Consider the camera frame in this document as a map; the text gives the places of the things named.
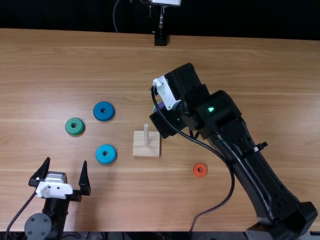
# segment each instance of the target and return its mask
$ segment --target purple object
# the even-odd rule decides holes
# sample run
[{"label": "purple object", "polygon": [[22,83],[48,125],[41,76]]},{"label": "purple object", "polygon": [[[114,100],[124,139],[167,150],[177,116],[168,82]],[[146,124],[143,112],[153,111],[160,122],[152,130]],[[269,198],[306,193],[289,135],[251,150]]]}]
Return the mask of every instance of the purple object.
[{"label": "purple object", "polygon": [[[159,108],[161,109],[162,107],[165,107],[165,104],[164,104],[164,102],[162,101],[162,102],[158,102],[158,106],[159,106]],[[153,105],[153,112],[155,113],[155,112],[157,112],[158,110],[157,110],[157,108],[156,108],[156,106],[155,105]]]}]

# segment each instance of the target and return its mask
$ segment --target black background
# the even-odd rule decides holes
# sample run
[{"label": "black background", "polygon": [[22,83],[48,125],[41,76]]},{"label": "black background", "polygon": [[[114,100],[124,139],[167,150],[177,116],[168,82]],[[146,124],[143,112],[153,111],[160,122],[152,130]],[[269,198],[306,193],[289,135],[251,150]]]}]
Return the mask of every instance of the black background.
[{"label": "black background", "polygon": [[[122,33],[150,34],[159,8],[120,0],[116,25]],[[115,0],[1,0],[0,27],[114,32]],[[182,0],[167,8],[171,35],[320,39],[320,0]]]}]

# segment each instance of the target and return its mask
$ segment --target black cable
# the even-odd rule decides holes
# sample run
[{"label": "black cable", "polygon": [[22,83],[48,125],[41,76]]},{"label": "black cable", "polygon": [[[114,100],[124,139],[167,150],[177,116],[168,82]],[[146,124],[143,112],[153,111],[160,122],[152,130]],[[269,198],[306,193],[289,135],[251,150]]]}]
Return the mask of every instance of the black cable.
[{"label": "black cable", "polygon": [[102,239],[107,240],[106,235],[104,235],[102,231],[100,232],[100,234],[102,236]]},{"label": "black cable", "polygon": [[[166,117],[165,117],[165,116],[163,115],[163,113],[161,112],[160,107],[159,107],[159,105],[158,105],[158,103],[157,103],[157,101],[156,101],[155,95],[156,95],[156,87],[153,86],[152,89],[151,89],[152,101],[153,101],[153,103],[154,103],[157,111],[158,111],[159,114],[161,115],[162,119],[165,121],[165,123],[166,123],[168,126],[170,126],[173,130],[175,130],[175,131],[176,131],[178,134],[180,134],[181,136],[183,136],[183,137],[189,139],[190,141],[192,141],[192,142],[194,142],[194,143],[196,143],[196,144],[199,144],[200,146],[208,149],[209,151],[211,151],[212,153],[214,153],[215,155],[217,155],[217,156],[227,165],[227,160],[225,159],[225,157],[224,157],[220,152],[218,152],[218,151],[215,150],[214,148],[210,147],[209,145],[207,145],[207,144],[205,144],[205,143],[203,143],[203,142],[201,142],[201,141],[198,141],[198,140],[196,140],[196,139],[193,139],[193,138],[191,138],[190,136],[188,136],[187,134],[185,134],[184,132],[176,129],[176,128],[166,119]],[[192,225],[191,225],[191,228],[190,228],[190,230],[189,230],[189,232],[190,232],[190,234],[189,234],[190,239],[192,238],[192,230],[193,230],[194,227],[195,227],[195,224],[196,224],[197,219],[198,219],[200,216],[204,215],[204,214],[208,214],[208,213],[210,213],[210,212],[212,212],[212,211],[214,211],[214,210],[217,210],[218,208],[222,207],[222,206],[223,206],[224,204],[226,204],[227,201],[231,198],[232,193],[234,192],[234,189],[235,189],[235,175],[234,175],[234,172],[233,172],[233,170],[232,170],[231,167],[228,166],[228,170],[229,170],[230,176],[231,176],[231,187],[230,187],[230,190],[229,190],[228,195],[227,195],[226,198],[225,198],[222,202],[220,202],[218,205],[216,205],[216,206],[214,206],[214,207],[212,207],[212,208],[210,208],[210,209],[208,209],[208,210],[205,210],[205,211],[203,211],[203,212],[200,212],[199,214],[197,214],[197,215],[194,217],[193,222],[192,222]]]},{"label": "black cable", "polygon": [[29,199],[25,202],[25,204],[22,206],[22,208],[17,212],[17,214],[14,216],[14,218],[11,220],[11,222],[9,223],[9,226],[7,227],[6,231],[5,231],[5,240],[9,239],[9,231],[10,228],[12,227],[12,225],[15,223],[15,221],[17,220],[17,218],[20,216],[20,214],[25,210],[25,208],[29,205],[29,203],[31,202],[31,200],[35,197],[36,195],[36,191],[34,191],[32,193],[32,195],[29,197]]},{"label": "black cable", "polygon": [[231,169],[231,167],[228,167],[229,169],[229,172],[230,172],[230,176],[231,176],[231,187],[230,187],[230,190],[229,190],[229,193],[228,195],[225,197],[225,199],[220,202],[218,205],[212,207],[212,208],[209,208],[208,210],[205,210],[203,212],[200,212],[199,214],[197,214],[194,219],[193,219],[193,222],[192,222],[192,225],[191,225],[191,228],[189,230],[189,232],[192,232],[192,230],[194,229],[195,227],[195,224],[196,224],[196,221],[197,219],[202,216],[202,215],[205,215],[205,214],[208,214],[208,213],[211,213],[213,212],[214,210],[217,210],[218,208],[221,208],[223,205],[225,205],[228,200],[231,198],[232,196],[232,193],[234,192],[234,189],[235,189],[235,175],[234,175],[234,172],[233,170]]},{"label": "black cable", "polygon": [[80,238],[81,238],[81,235],[80,235],[78,232],[74,231],[73,233],[74,233],[74,234],[77,234],[77,236],[72,235],[72,234],[68,234],[68,235],[64,235],[61,239],[64,239],[64,238],[66,238],[66,237],[74,237],[74,238],[76,238],[76,239],[80,239]]},{"label": "black cable", "polygon": [[247,234],[246,234],[244,231],[243,231],[242,233],[243,233],[243,235],[245,236],[245,239],[248,239]]},{"label": "black cable", "polygon": [[190,137],[191,137],[191,138],[193,138],[193,139],[195,138],[195,137],[194,137],[194,132],[193,132],[190,128],[189,128],[189,134],[190,134]]},{"label": "black cable", "polygon": [[199,137],[199,135],[200,135],[200,132],[197,131],[196,134],[194,135],[194,139],[197,139]]}]

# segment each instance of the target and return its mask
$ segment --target wire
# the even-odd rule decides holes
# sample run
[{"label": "wire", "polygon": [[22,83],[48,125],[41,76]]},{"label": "wire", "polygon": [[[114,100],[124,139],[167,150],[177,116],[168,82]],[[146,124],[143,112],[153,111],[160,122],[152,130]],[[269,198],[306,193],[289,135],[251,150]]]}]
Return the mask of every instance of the wire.
[{"label": "wire", "polygon": [[159,107],[159,105],[158,105],[158,103],[157,103],[157,101],[156,101],[156,97],[155,97],[155,95],[156,95],[156,89],[157,89],[157,88],[156,88],[155,86],[152,86],[152,89],[151,89],[152,101],[153,101],[153,103],[154,103],[157,111],[159,112],[160,116],[161,116],[162,119],[165,121],[165,123],[166,123],[168,126],[170,126],[173,130],[175,130],[178,134],[180,134],[181,136],[185,137],[186,139],[189,139],[190,141],[192,141],[192,142],[194,142],[194,143],[196,143],[196,144],[199,144],[200,146],[208,149],[209,151],[211,151],[212,153],[214,153],[215,155],[217,155],[217,156],[227,165],[228,170],[229,170],[229,172],[230,172],[230,176],[231,176],[231,186],[230,186],[230,190],[229,190],[229,193],[228,193],[228,195],[226,196],[226,198],[225,198],[222,202],[220,202],[218,205],[216,205],[216,206],[214,206],[214,207],[212,207],[212,208],[210,208],[210,209],[208,209],[208,210],[205,210],[205,211],[203,211],[203,212],[200,212],[199,214],[197,214],[197,215],[194,217],[193,222],[192,222],[192,225],[191,225],[191,228],[190,228],[190,230],[189,230],[189,233],[190,233],[190,234],[189,234],[189,238],[191,239],[191,238],[192,238],[192,230],[193,230],[194,227],[195,227],[195,224],[196,224],[197,219],[198,219],[200,216],[204,215],[204,214],[211,213],[212,211],[217,210],[218,208],[222,207],[222,206],[223,206],[224,204],[226,204],[226,203],[228,202],[228,200],[231,198],[231,196],[232,196],[232,194],[233,194],[233,192],[234,192],[234,189],[235,189],[235,175],[234,175],[234,172],[233,172],[232,168],[228,166],[226,158],[225,158],[220,152],[218,152],[218,151],[215,150],[214,148],[210,147],[209,145],[207,145],[207,144],[205,144],[205,143],[203,143],[203,142],[201,142],[201,141],[198,141],[198,140],[196,140],[196,139],[193,139],[192,137],[188,136],[188,135],[185,134],[184,132],[176,129],[176,128],[166,119],[166,117],[163,115],[163,113],[162,113],[162,111],[160,110],[160,107]]},{"label": "wire", "polygon": [[200,135],[200,132],[197,131],[196,134],[194,135],[194,138],[193,138],[193,139],[197,139],[197,138],[199,137],[199,135]]},{"label": "wire", "polygon": [[234,172],[233,172],[233,170],[232,170],[231,167],[228,167],[228,169],[229,169],[230,176],[231,176],[231,187],[230,187],[230,190],[229,190],[228,195],[227,195],[227,196],[225,197],[225,199],[224,199],[222,202],[220,202],[218,205],[216,205],[216,206],[214,206],[214,207],[212,207],[212,208],[209,208],[208,210],[205,210],[205,211],[203,211],[203,212],[198,213],[198,214],[194,217],[194,219],[193,219],[193,222],[192,222],[192,225],[191,225],[191,228],[190,228],[189,232],[192,232],[192,230],[193,230],[194,227],[195,227],[196,221],[197,221],[197,219],[198,219],[200,216],[205,215],[205,214],[208,214],[208,213],[211,213],[211,212],[213,212],[214,210],[217,210],[218,208],[221,208],[221,207],[222,207],[223,205],[225,205],[225,204],[229,201],[229,199],[231,198],[231,196],[232,196],[232,194],[233,194],[233,192],[234,192],[234,189],[235,189],[235,175],[234,175]]},{"label": "wire", "polygon": [[191,138],[195,139],[194,132],[190,128],[189,128],[189,134]]},{"label": "wire", "polygon": [[76,239],[80,239],[80,238],[81,238],[81,235],[80,235],[78,232],[73,231],[73,233],[76,234],[77,236],[72,235],[72,234],[68,234],[68,235],[64,235],[61,239],[64,239],[64,238],[66,238],[66,237],[74,237],[74,238],[76,238]]},{"label": "wire", "polygon": [[245,236],[245,239],[249,239],[248,236],[247,236],[247,234],[246,234],[244,231],[243,231],[242,233],[243,233],[243,235]]},{"label": "wire", "polygon": [[119,2],[120,2],[120,0],[115,1],[114,6],[113,6],[113,11],[112,11],[113,26],[114,26],[114,30],[116,33],[118,32],[117,25],[116,25],[116,9],[117,9]]},{"label": "wire", "polygon": [[107,236],[104,235],[102,231],[100,232],[100,234],[101,234],[101,236],[102,236],[102,239],[107,240]]},{"label": "wire", "polygon": [[14,216],[14,218],[11,220],[11,222],[9,223],[9,226],[7,227],[6,231],[5,231],[5,240],[9,239],[9,231],[10,228],[12,227],[12,225],[15,223],[15,221],[17,220],[17,218],[20,216],[20,214],[25,210],[25,208],[29,205],[29,203],[31,202],[31,200],[35,197],[36,195],[36,191],[34,191],[32,193],[32,195],[29,197],[29,199],[25,202],[25,204],[22,206],[22,208],[17,212],[17,214]]}]

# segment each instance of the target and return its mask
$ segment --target wooden base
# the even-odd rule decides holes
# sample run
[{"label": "wooden base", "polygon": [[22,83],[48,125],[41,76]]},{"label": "wooden base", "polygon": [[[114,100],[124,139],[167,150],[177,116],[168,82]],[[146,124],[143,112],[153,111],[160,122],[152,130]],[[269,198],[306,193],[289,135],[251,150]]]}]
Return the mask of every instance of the wooden base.
[{"label": "wooden base", "polygon": [[133,156],[134,157],[159,157],[160,134],[157,131],[149,131],[149,144],[145,145],[145,132],[134,131],[133,133]]}]

